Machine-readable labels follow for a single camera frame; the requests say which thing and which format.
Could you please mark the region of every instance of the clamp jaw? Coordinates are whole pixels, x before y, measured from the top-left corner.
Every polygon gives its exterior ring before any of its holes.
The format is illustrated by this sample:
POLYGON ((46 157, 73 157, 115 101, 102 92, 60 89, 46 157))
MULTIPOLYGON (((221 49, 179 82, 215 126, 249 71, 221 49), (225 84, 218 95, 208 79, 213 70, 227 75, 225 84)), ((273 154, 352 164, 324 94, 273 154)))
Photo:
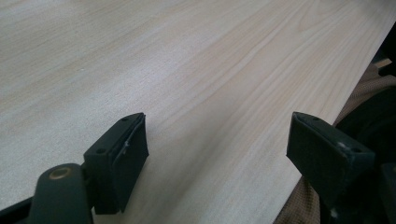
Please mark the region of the clamp jaw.
POLYGON ((93 223, 95 213, 124 212, 149 155, 145 115, 117 121, 85 153, 82 165, 44 172, 35 195, 0 212, 1 223, 93 223))

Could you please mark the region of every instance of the black plastic part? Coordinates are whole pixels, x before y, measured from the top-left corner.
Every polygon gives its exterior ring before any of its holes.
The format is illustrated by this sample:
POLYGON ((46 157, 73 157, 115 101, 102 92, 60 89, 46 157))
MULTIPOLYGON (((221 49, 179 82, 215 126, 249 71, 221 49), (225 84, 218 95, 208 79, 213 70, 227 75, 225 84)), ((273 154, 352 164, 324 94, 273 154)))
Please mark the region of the black plastic part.
POLYGON ((28 198, 0 211, 0 223, 24 224, 27 223, 32 198, 28 198))
POLYGON ((125 210, 148 155, 143 113, 120 119, 84 153, 84 172, 98 194, 96 214, 125 210))
POLYGON ((388 215, 389 223, 396 224, 396 163, 381 166, 379 195, 388 215))
POLYGON ((332 208, 349 186, 373 169, 373 151, 325 121, 294 112, 287 156, 332 208))
POLYGON ((28 220, 29 224, 92 223, 79 165, 55 166, 38 178, 28 220))

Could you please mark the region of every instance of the black bracket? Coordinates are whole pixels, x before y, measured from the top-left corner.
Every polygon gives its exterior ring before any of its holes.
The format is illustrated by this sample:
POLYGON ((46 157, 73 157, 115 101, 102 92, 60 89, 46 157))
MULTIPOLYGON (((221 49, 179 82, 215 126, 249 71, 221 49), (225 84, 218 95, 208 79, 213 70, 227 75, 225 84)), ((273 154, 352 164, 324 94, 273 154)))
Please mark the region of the black bracket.
POLYGON ((287 156, 327 207, 322 223, 396 223, 396 163, 325 121, 294 112, 287 156))
POLYGON ((1 211, 0 223, 93 223, 93 207, 96 214, 123 212, 148 155, 145 115, 120 119, 84 153, 81 166, 43 173, 33 199, 1 211))

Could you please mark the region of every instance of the wooden table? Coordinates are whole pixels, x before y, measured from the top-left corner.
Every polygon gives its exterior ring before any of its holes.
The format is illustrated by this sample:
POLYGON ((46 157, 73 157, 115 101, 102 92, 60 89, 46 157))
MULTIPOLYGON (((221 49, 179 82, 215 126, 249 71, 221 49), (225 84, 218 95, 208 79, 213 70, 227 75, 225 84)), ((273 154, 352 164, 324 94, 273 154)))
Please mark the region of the wooden table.
POLYGON ((396 20, 392 0, 1 1, 0 209, 147 114, 125 214, 271 223, 300 175, 292 111, 333 122, 396 20))

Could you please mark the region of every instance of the wood grain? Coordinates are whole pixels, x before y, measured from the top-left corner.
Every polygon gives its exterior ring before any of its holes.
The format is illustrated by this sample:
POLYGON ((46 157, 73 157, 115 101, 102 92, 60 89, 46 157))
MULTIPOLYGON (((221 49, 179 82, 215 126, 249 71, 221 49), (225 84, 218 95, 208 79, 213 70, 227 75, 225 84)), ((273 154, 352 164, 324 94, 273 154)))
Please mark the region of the wood grain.
POLYGON ((391 0, 1 1, 0 209, 142 111, 148 161, 97 223, 271 223, 300 176, 291 112, 333 122, 395 20, 391 0))

